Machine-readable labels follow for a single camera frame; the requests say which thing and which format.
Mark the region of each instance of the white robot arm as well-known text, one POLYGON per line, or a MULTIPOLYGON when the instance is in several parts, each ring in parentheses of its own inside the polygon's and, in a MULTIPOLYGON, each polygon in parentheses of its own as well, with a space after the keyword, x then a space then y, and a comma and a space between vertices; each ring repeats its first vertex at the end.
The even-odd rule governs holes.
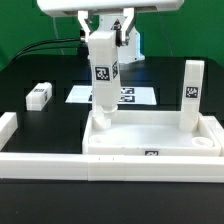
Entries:
POLYGON ((129 33, 139 12, 177 10, 184 0, 38 0, 46 14, 78 16, 85 31, 92 70, 93 120, 96 129, 110 127, 110 117, 120 100, 120 72, 117 47, 129 44, 129 33), (91 32, 89 15, 121 14, 125 21, 120 30, 91 32))

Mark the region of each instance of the white paper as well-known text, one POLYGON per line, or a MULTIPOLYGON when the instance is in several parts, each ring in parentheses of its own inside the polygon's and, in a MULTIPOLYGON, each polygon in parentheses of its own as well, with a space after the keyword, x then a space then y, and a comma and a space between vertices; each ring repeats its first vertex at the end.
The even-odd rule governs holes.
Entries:
MULTIPOLYGON (((65 102, 92 103, 92 86, 73 86, 65 102)), ((154 90, 151 87, 121 87, 118 104, 156 105, 154 90)))

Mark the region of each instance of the white box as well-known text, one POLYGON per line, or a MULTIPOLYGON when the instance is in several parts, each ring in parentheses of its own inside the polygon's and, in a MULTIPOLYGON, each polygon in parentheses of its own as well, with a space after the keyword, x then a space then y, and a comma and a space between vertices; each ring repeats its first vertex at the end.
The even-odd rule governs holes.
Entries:
POLYGON ((83 139, 83 153, 136 156, 220 156, 221 144, 199 115, 198 128, 186 133, 179 129, 177 111, 117 111, 111 128, 92 128, 90 112, 83 139))
POLYGON ((26 96, 26 107, 29 111, 41 111, 52 96, 52 85, 49 82, 38 83, 26 96))

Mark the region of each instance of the white 3d printed part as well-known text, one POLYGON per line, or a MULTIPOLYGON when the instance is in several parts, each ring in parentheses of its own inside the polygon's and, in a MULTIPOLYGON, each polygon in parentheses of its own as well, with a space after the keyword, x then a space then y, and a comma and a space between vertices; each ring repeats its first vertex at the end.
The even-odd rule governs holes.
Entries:
POLYGON ((49 82, 39 83, 26 97, 29 111, 41 111, 52 96, 52 85, 49 82))
POLYGON ((204 61, 186 61, 179 125, 182 131, 197 129, 203 75, 204 61))
POLYGON ((192 133, 181 131, 179 120, 178 111, 118 110, 111 119, 111 128, 97 131, 93 128, 90 113, 83 139, 83 153, 132 156, 220 155, 220 142, 202 115, 199 114, 198 128, 192 133))
POLYGON ((177 10, 184 0, 38 0, 40 9, 50 16, 74 16, 78 11, 93 11, 101 15, 108 10, 113 12, 123 8, 143 9, 144 11, 177 10))
MULTIPOLYGON (((122 27, 125 21, 123 15, 101 15, 99 19, 99 28, 98 31, 106 30, 116 30, 122 27)), ((120 64, 129 64, 136 61, 141 61, 145 59, 145 56, 140 53, 140 34, 135 29, 132 28, 129 33, 129 43, 127 46, 122 46, 118 48, 118 59, 120 64)))
POLYGON ((89 57, 93 80, 93 123, 96 124, 97 129, 110 127, 110 116, 117 110, 117 103, 121 98, 115 38, 115 31, 95 31, 89 37, 89 57))
POLYGON ((0 151, 18 128, 16 113, 4 113, 0 118, 0 151))

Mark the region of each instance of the black table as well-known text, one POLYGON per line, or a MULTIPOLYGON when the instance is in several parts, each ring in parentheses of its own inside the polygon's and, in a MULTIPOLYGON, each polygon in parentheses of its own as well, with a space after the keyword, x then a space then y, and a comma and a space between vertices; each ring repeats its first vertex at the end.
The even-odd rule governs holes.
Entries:
MULTIPOLYGON (((122 110, 180 110, 186 58, 146 58, 121 71, 123 86, 154 87, 156 106, 122 110)), ((224 125, 224 70, 206 61, 200 112, 224 125)), ((66 104, 73 85, 91 85, 86 59, 21 57, 0 73, 0 112, 17 112, 19 128, 4 152, 80 154, 91 105, 66 104), (53 84, 41 112, 28 112, 25 96, 53 84)), ((0 180, 2 223, 223 223, 224 184, 0 180)))

